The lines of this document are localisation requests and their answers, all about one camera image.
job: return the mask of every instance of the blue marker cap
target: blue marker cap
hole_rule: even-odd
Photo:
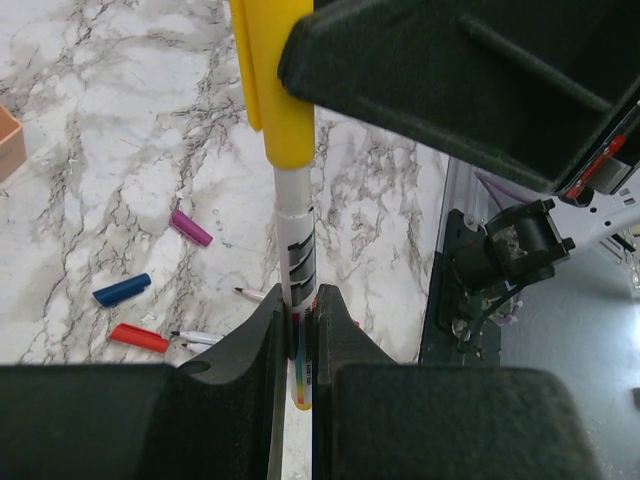
[[[96,290],[93,296],[103,307],[113,307],[123,300],[141,294],[149,285],[151,285],[151,277],[143,273],[124,282]]]

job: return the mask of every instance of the white marble countertop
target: white marble countertop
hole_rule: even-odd
[[[247,125],[228,4],[0,0],[0,102],[29,160],[0,185],[0,363],[170,362],[105,341],[120,322],[226,334],[278,280],[273,179]],[[446,157],[318,111],[321,282],[389,355],[417,357]],[[179,206],[214,235],[168,227]],[[112,309],[92,292],[148,273]],[[283,478],[310,478],[311,415],[287,409]]]

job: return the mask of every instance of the orange box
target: orange box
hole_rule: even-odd
[[[0,182],[27,159],[22,123],[0,105]]]

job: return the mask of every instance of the white pen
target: white pen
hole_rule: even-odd
[[[224,335],[218,335],[216,333],[194,331],[181,332],[179,330],[174,330],[171,332],[171,335],[184,338],[187,342],[204,343],[205,345],[215,345],[224,338]]]
[[[183,343],[182,346],[193,353],[203,353],[211,348],[211,345],[205,345],[204,343]]]
[[[259,292],[258,290],[249,290],[248,288],[235,287],[235,290],[240,295],[256,302],[261,302],[262,300],[264,300],[264,297],[267,296],[266,293]]]

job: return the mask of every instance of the yellow cap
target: yellow cap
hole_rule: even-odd
[[[249,124],[264,130],[267,158],[279,168],[307,166],[315,153],[313,105],[290,96],[278,78],[293,25],[312,11],[313,0],[231,0]]]

